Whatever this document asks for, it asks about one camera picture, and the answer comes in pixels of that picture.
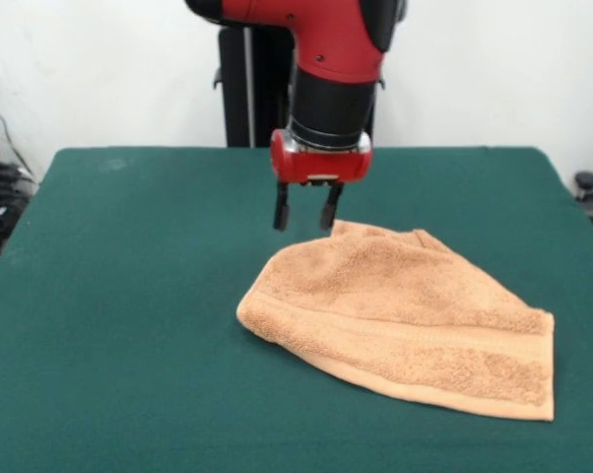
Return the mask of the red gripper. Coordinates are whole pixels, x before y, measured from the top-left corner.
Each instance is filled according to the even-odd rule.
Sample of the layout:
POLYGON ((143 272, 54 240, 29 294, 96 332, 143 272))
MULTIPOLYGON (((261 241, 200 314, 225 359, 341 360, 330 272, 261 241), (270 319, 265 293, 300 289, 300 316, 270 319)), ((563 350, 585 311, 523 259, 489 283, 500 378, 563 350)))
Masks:
MULTIPOLYGON (((370 137, 363 132, 355 148, 325 151, 307 147, 298 142, 287 129, 278 129, 274 130, 271 136, 270 158, 273 172, 279 180, 273 228, 284 231, 290 214, 288 183, 347 183, 362 180, 371 164, 372 146, 370 137)), ((319 222, 322 231, 333 228, 343 190, 344 184, 330 186, 319 222)))

